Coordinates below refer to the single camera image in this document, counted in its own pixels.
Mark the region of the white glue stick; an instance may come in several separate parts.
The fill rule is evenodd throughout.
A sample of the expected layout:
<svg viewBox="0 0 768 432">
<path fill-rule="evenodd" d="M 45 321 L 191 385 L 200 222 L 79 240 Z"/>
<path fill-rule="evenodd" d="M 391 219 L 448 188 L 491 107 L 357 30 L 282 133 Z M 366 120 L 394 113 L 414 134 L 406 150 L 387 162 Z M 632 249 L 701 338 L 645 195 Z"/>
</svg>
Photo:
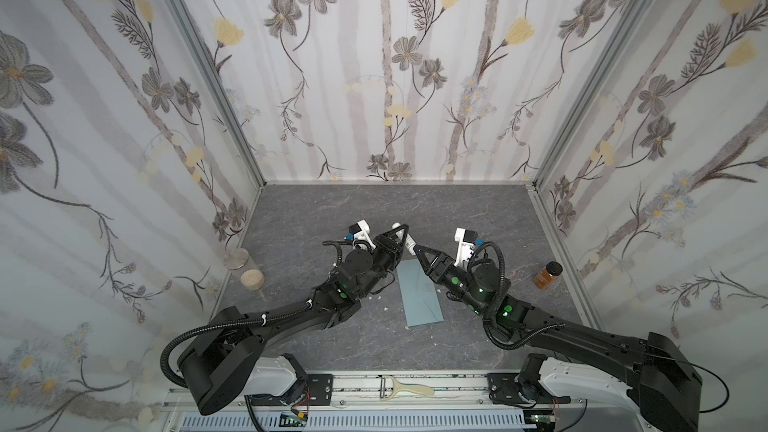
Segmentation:
<svg viewBox="0 0 768 432">
<path fill-rule="evenodd" d="M 394 222 L 392 228 L 396 230 L 396 236 L 400 242 L 404 243 L 405 250 L 411 255 L 415 256 L 416 242 L 409 233 L 405 232 L 405 229 L 401 227 L 401 223 Z"/>
</svg>

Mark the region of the light green envelope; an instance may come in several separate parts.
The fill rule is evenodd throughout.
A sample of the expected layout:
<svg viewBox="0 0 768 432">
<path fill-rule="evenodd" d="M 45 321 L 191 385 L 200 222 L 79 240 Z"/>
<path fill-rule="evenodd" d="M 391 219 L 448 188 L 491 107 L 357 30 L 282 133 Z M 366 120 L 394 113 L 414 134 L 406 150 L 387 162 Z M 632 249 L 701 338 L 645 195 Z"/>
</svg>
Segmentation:
<svg viewBox="0 0 768 432">
<path fill-rule="evenodd" d="M 398 265 L 397 282 L 408 327 L 444 320 L 435 285 L 424 274 L 417 260 L 406 260 Z"/>
</svg>

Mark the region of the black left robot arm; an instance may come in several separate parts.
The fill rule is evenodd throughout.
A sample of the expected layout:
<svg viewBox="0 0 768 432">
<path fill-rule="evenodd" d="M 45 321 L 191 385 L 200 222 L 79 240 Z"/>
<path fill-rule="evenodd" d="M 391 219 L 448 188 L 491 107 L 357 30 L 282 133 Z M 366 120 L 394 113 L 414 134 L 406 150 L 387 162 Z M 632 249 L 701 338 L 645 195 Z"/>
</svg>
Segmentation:
<svg viewBox="0 0 768 432">
<path fill-rule="evenodd" d="M 242 396 L 295 398 L 307 376 L 289 353 L 265 351 L 303 332 L 335 327 L 356 314 L 364 299 L 383 290 L 406 252 L 409 227 L 398 224 L 372 239 L 330 241 L 336 262 L 308 297 L 272 311 L 220 311 L 206 325 L 172 339 L 159 365 L 185 388 L 202 415 L 212 415 Z"/>
</svg>

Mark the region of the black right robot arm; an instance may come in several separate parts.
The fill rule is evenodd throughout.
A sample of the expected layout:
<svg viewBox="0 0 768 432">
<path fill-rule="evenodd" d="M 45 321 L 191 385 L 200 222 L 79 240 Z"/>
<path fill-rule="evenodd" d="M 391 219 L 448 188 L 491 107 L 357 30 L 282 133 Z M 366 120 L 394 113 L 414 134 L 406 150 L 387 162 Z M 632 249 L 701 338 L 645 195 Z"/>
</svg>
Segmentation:
<svg viewBox="0 0 768 432">
<path fill-rule="evenodd" d="M 637 338 L 557 317 L 511 292 L 500 247 L 485 242 L 464 267 L 447 253 L 417 245 L 424 274 L 482 320 L 486 338 L 502 350 L 526 345 L 568 356 L 627 385 L 640 416 L 661 431 L 699 428 L 703 380 L 668 337 Z"/>
</svg>

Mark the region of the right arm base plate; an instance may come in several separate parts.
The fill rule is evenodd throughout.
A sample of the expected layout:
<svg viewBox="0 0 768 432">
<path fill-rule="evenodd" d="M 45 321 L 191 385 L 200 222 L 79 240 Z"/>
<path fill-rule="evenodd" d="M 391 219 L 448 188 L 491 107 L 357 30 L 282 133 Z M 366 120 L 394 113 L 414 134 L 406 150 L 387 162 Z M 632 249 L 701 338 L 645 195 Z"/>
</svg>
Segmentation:
<svg viewBox="0 0 768 432">
<path fill-rule="evenodd" d="M 538 381 L 518 373 L 489 373 L 489 399 L 496 405 L 533 408 L 538 405 L 570 404 L 570 396 L 556 396 Z"/>
</svg>

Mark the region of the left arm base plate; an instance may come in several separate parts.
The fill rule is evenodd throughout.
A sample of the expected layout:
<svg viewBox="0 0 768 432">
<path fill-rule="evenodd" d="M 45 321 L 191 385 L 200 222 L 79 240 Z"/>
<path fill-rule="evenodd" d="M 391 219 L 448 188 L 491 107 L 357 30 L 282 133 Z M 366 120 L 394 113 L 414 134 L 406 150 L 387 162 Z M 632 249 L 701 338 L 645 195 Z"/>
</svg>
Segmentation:
<svg viewBox="0 0 768 432">
<path fill-rule="evenodd" d="M 268 394 L 251 395 L 248 401 L 254 406 L 329 406 L 331 404 L 334 376 L 332 374 L 309 374 L 299 378 L 280 396 Z"/>
</svg>

